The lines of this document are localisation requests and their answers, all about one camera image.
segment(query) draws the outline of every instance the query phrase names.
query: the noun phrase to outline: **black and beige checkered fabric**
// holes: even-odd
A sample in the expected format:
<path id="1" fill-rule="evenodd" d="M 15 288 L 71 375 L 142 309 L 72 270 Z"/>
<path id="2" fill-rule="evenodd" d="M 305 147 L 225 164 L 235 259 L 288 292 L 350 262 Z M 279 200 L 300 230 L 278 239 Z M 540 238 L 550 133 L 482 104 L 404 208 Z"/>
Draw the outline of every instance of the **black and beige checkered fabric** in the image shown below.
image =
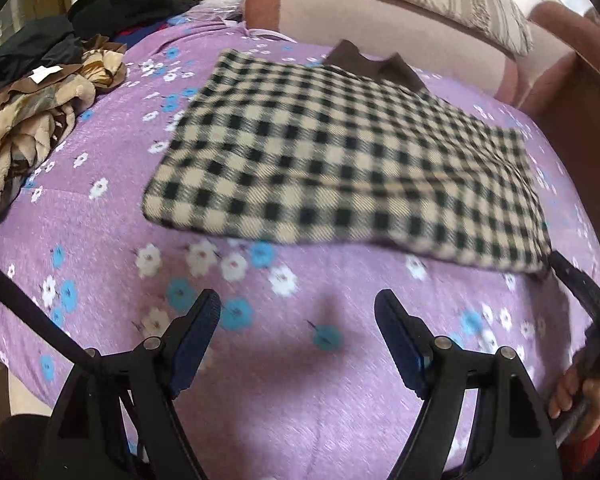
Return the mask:
<path id="1" fill-rule="evenodd" d="M 146 218 L 283 244 L 369 240 L 499 270 L 550 243 L 520 134 L 333 66 L 224 52 L 146 188 Z"/>

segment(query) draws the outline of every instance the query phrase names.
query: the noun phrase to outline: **mattress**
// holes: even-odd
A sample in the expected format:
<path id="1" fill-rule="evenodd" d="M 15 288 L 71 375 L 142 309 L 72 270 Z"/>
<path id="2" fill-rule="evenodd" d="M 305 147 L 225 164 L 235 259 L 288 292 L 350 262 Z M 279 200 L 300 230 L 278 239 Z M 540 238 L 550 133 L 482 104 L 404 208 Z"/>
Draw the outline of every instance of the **mattress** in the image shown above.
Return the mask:
<path id="1" fill-rule="evenodd" d="M 125 56 L 128 76 L 78 120 L 0 225 L 0 268 L 83 347 L 129 350 L 209 287 L 221 322 L 176 410 L 210 478 L 385 478 L 420 409 L 374 320 L 390 288 L 434 334 L 464 348 L 516 349 L 541 390 L 584 341 L 586 313 L 549 275 L 501 274 L 370 244 L 276 246 L 167 230 L 141 213 L 175 125 L 226 48 L 315 64 L 329 49 L 232 22 L 182 23 Z M 600 247 L 542 132 L 480 91 L 419 71 L 488 124 L 519 128 L 552 243 L 600 285 Z M 54 403 L 70 364 L 0 305 L 0 358 Z M 468 443 L 466 396 L 448 465 Z"/>

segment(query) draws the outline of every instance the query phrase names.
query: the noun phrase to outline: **clothes pile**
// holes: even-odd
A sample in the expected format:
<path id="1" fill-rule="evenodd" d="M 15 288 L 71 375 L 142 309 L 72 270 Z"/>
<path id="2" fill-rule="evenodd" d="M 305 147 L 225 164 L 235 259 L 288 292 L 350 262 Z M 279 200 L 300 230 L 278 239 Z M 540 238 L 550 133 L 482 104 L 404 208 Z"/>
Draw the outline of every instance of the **clothes pile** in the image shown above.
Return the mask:
<path id="1" fill-rule="evenodd" d="M 391 243 L 513 272 L 543 269 L 551 248 L 519 131 L 435 97 L 399 56 L 370 61 L 350 43 L 315 66 L 222 53 L 142 208 L 171 228 Z"/>
<path id="2" fill-rule="evenodd" d="M 200 1 L 78 0 L 66 16 L 27 23 L 0 46 L 0 214 L 76 117 L 125 80 L 125 36 L 137 43 Z"/>

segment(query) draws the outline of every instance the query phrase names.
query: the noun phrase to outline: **purple bedsheet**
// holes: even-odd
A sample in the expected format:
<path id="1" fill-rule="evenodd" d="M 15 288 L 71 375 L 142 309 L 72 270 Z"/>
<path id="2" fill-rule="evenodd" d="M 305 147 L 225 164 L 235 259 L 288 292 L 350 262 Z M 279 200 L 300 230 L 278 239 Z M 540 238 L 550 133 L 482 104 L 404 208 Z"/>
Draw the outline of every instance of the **purple bedsheet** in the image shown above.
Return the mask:
<path id="1" fill-rule="evenodd" d="M 433 333 L 468 349 L 517 349 L 538 385 L 584 340 L 587 316 L 555 279 L 417 258 L 367 244 L 272 246 L 147 222 L 140 203 L 173 125 L 224 48 L 312 64 L 327 47 L 250 37 L 241 25 L 185 23 L 126 54 L 127 81 L 86 111 L 0 225 L 0 268 L 83 347 L 133 348 L 205 287 L 221 324 L 193 386 L 176 401 L 210 478 L 385 478 L 420 402 L 376 327 L 392 288 Z M 525 135 L 552 243 L 600 284 L 600 247 L 574 186 L 529 118 L 420 72 L 442 98 Z M 51 404 L 68 362 L 0 305 L 0 357 Z M 462 459 L 472 402 L 449 464 Z"/>

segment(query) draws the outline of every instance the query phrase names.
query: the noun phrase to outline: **white tag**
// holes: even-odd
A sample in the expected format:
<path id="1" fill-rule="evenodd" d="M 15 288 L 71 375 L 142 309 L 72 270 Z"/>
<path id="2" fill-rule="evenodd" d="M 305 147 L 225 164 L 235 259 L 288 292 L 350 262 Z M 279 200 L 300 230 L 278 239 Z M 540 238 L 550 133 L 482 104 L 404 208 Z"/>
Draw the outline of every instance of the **white tag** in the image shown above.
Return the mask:
<path id="1" fill-rule="evenodd" d="M 52 66 L 49 68 L 45 68 L 43 66 L 39 66 L 38 68 L 33 69 L 33 74 L 29 77 L 33 79 L 35 84 L 40 84 L 40 82 L 47 76 L 51 74 L 55 74 L 56 72 L 60 72 L 62 70 L 61 66 Z"/>

